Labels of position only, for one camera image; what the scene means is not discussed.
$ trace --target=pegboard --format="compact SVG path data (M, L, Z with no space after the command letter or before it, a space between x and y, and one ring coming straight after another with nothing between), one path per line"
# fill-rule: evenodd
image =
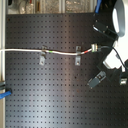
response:
M111 13L97 17L112 26ZM8 15L6 48L75 52L92 43L110 41L93 30L93 14ZM45 66L39 53L6 52L6 128L127 128L128 86L107 79L93 89L87 86L97 75L101 53L75 57L47 54Z

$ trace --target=wire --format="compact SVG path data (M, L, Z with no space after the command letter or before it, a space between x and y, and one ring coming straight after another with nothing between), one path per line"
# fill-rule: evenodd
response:
M1 49L0 51L17 51L17 52L42 52L42 50L36 50L36 49Z
M42 50L43 52L48 52L48 53L54 53L54 54L60 54L60 55L72 55L72 56L76 56L76 55L83 55L86 54L88 52L91 51L91 49L84 51L84 52L80 52L80 53L66 53L66 52L59 52L59 51L50 51L50 50Z
M119 60L120 60L120 62L121 62L121 64L122 64L122 66L125 68L125 70L128 70L128 68L126 67L126 65L123 63L123 61L122 61L122 59L121 59L119 53L117 52L117 50L116 50L114 47L110 47L110 46L101 46L100 48L109 48L109 49L113 49L113 50L116 52L117 56L119 57Z
M17 52L47 52L47 53L54 53L54 54L59 54L59 55L73 55L73 56L76 56L76 55L86 54L86 53L90 52L91 49L86 50L84 52L80 52L80 53L67 53L67 52L51 51L51 50L48 50L48 49L45 49L45 50L37 50L37 49L1 49L0 51L6 51L6 52L9 52L9 51L17 51Z

